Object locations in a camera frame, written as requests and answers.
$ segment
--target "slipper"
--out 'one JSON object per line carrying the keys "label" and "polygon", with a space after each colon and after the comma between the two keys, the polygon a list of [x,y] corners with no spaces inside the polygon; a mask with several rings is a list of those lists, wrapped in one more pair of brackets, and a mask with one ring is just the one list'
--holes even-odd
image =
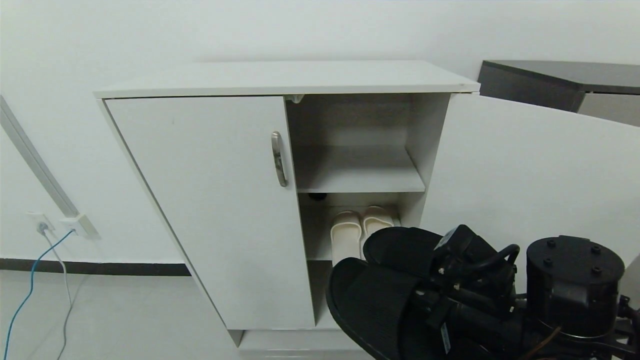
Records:
{"label": "slipper", "polygon": [[388,227],[370,236],[363,259],[400,272],[430,278],[434,249],[442,235],[417,227]]}
{"label": "slipper", "polygon": [[360,259],[364,259],[362,248],[365,241],[376,231],[393,227],[394,221],[391,219],[389,212],[380,206],[369,206],[362,217],[362,227],[364,228],[364,239],[360,244]]}
{"label": "slipper", "polygon": [[333,218],[331,252],[333,265],[346,258],[360,258],[362,227],[355,211],[347,210]]}
{"label": "slipper", "polygon": [[413,304],[419,284],[410,274],[345,259],[330,275],[327,306],[344,333],[376,360],[444,360],[444,335]]}

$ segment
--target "black motor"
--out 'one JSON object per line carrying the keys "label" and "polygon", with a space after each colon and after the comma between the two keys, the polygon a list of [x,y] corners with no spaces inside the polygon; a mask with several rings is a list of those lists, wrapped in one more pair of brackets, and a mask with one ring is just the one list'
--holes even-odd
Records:
{"label": "black motor", "polygon": [[614,328],[624,273],[615,252],[588,239],[540,239],[527,248],[527,308],[549,329],[602,338]]}

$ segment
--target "blue cable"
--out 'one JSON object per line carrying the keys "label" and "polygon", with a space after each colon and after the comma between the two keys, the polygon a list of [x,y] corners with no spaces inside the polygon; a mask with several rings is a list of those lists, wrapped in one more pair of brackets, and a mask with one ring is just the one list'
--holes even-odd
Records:
{"label": "blue cable", "polygon": [[15,317],[18,316],[18,313],[22,309],[24,303],[27,302],[27,300],[29,300],[29,298],[31,297],[31,294],[33,293],[33,275],[36,272],[36,266],[38,266],[38,263],[40,262],[40,260],[42,258],[44,258],[44,256],[49,251],[53,250],[53,248],[58,246],[64,239],[67,238],[67,236],[71,235],[71,233],[73,233],[74,231],[75,230],[69,231],[66,235],[64,235],[62,237],[62,239],[60,239],[60,241],[58,241],[57,243],[53,244],[53,246],[50,247],[49,250],[45,251],[42,255],[40,255],[40,257],[33,263],[33,266],[31,267],[31,289],[29,290],[29,294],[27,295],[27,297],[24,298],[24,300],[22,301],[22,303],[18,307],[18,310],[16,310],[15,314],[13,314],[13,318],[11,319],[11,323],[9,324],[9,330],[6,333],[6,343],[4,344],[4,358],[3,358],[4,360],[6,360],[6,356],[7,356],[7,354],[9,354],[9,338],[11,337],[11,329],[13,328],[13,322],[15,321]]}

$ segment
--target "white slipper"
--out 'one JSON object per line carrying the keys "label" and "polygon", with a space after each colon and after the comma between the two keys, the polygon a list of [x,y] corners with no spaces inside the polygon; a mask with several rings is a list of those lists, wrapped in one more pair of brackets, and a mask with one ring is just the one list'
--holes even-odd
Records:
{"label": "white slipper", "polygon": [[369,206],[365,211],[362,217],[362,227],[364,227],[364,239],[362,239],[362,244],[360,244],[360,258],[364,259],[364,255],[362,254],[362,248],[364,247],[365,241],[371,236],[371,234],[375,233],[380,229],[385,229],[387,227],[395,226],[391,215],[389,212],[379,206]]}
{"label": "white slipper", "polygon": [[360,258],[362,227],[355,211],[347,210],[333,218],[331,226],[331,252],[333,264],[346,258]]}

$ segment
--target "white cable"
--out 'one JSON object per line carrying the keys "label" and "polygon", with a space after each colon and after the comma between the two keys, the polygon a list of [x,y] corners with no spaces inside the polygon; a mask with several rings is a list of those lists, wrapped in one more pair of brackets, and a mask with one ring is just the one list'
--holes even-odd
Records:
{"label": "white cable", "polygon": [[[53,246],[53,243],[51,242],[51,240],[49,240],[47,233],[42,233],[42,236],[44,236],[44,238],[47,239],[47,243],[49,243],[49,246]],[[71,291],[69,291],[69,283],[67,282],[67,266],[65,265],[65,262],[62,261],[58,256],[56,249],[53,249],[52,251],[53,251],[53,254],[56,256],[56,259],[58,259],[58,262],[60,263],[60,265],[62,265],[62,272],[63,274],[65,274],[65,287],[67,288],[67,297],[69,299],[69,306],[71,306],[73,302],[71,301]]]}
{"label": "white cable", "polygon": [[[42,230],[43,231],[40,234],[44,236],[45,239],[47,239],[47,243],[49,243],[50,246],[53,246],[53,244],[51,243],[51,240],[49,240],[49,237],[45,232],[45,230],[49,230],[51,232],[49,227],[46,227],[45,229],[42,229]],[[58,259],[58,262],[60,263],[60,265],[62,265],[62,272],[65,274],[65,287],[67,288],[67,297],[69,299],[69,310],[67,311],[67,316],[65,317],[65,324],[62,327],[62,336],[63,336],[62,349],[60,350],[60,353],[58,354],[58,358],[56,359],[56,360],[60,360],[60,357],[62,357],[62,353],[65,351],[65,348],[67,347],[67,322],[69,320],[69,315],[71,314],[71,309],[74,308],[74,302],[73,300],[71,300],[71,292],[69,291],[69,283],[67,281],[67,266],[65,265],[65,262],[62,261],[58,256],[56,249],[53,249],[52,251],[53,251],[53,254],[56,256],[56,259]]]}

